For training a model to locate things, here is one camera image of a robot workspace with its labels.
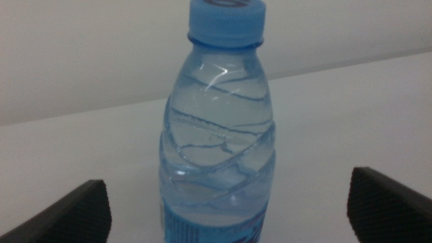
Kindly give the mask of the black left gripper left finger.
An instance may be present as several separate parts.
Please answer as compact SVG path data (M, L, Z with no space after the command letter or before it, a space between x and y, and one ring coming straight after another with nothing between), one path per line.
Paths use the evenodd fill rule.
M103 180L89 180L1 236L4 243L106 243L112 217Z

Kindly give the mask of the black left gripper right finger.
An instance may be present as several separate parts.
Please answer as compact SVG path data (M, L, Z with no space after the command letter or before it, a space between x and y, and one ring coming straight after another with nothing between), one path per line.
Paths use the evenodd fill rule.
M359 242L431 243L431 199L370 167L352 171L347 216Z

